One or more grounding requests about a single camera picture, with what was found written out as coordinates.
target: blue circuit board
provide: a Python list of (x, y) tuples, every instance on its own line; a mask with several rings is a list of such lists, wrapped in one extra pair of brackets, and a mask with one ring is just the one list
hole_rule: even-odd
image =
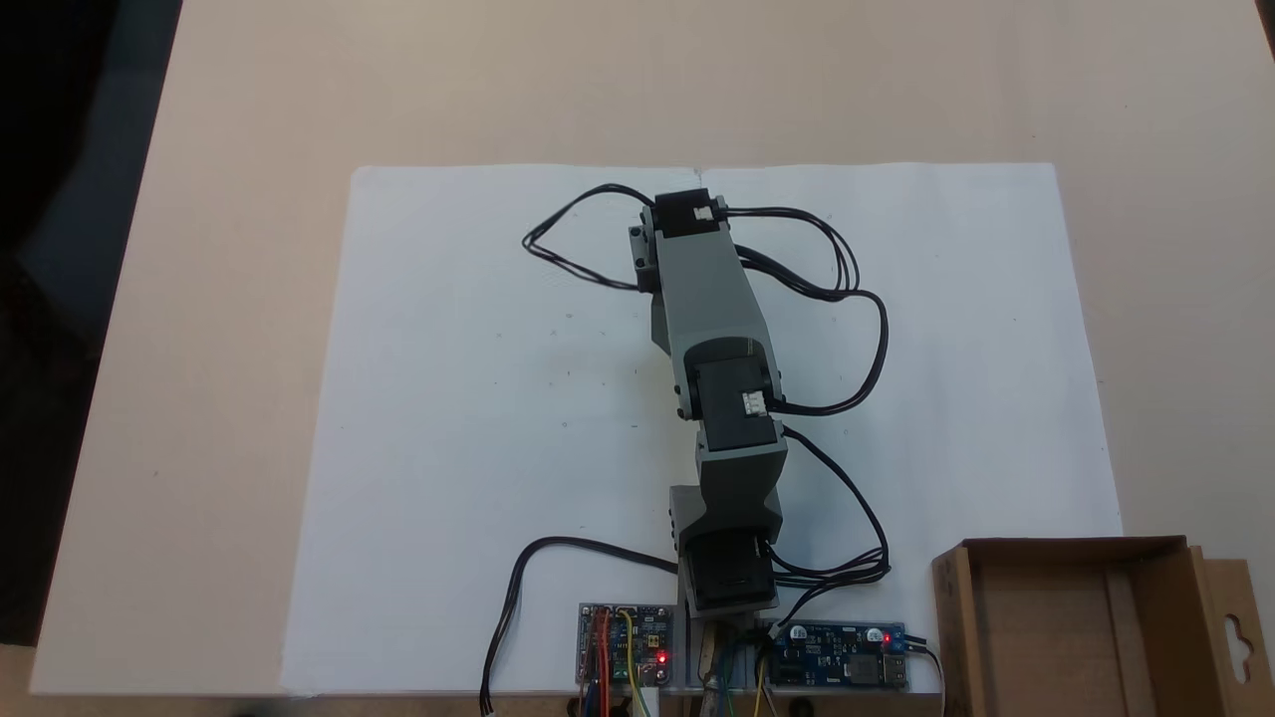
[(799, 623), (775, 638), (766, 665), (775, 686), (898, 690), (908, 686), (901, 623)]
[(598, 617), (606, 617), (606, 651), (611, 679), (617, 685), (629, 684), (629, 623), (620, 615), (627, 612), (634, 621), (632, 663), (639, 686), (668, 683), (673, 674), (673, 611), (676, 605), (580, 605), (575, 638), (575, 680), (588, 683), (598, 676)]

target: white cable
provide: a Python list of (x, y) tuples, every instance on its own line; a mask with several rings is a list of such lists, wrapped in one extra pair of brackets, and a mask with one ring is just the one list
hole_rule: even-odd
[(641, 698), (646, 704), (646, 717), (659, 717), (659, 688), (641, 688)]

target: table surface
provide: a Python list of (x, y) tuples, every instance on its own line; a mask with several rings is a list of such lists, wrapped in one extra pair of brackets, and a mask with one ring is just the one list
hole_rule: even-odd
[(46, 693), (277, 693), (366, 165), (1054, 162), (1126, 531), (1275, 615), (1275, 63), (1252, 0), (187, 0)]

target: cardboard box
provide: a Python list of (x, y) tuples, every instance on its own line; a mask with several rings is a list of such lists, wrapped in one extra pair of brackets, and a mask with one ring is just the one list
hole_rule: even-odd
[(947, 717), (1275, 714), (1243, 560), (1182, 536), (966, 540), (933, 577)]

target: sheet of paper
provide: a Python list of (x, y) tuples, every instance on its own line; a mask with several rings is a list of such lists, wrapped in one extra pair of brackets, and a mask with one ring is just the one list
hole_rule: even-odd
[[(864, 288), (889, 306), (872, 397), (788, 421), (858, 482), (894, 572), (802, 615), (903, 620), (932, 638), (929, 561), (961, 538), (1121, 532), (1051, 166), (363, 168), (351, 182), (286, 689), (477, 690), (510, 568), (534, 538), (674, 558), (667, 492), (695, 482), (695, 426), (674, 416), (649, 297), (576, 281), (518, 244), (608, 181), (808, 209), (845, 235)], [(631, 281), (626, 230), (638, 211), (627, 198), (592, 199), (544, 241)], [(831, 283), (831, 251), (813, 228), (732, 226), (737, 242)], [(871, 304), (751, 281), (788, 398), (853, 393), (876, 343)], [(788, 560), (830, 565), (875, 546), (853, 498), (799, 445), (779, 491), (776, 550)], [(579, 602), (676, 602), (674, 592), (672, 575), (649, 568), (542, 551), (493, 690), (572, 691)], [(913, 688), (937, 690), (921, 662)]]

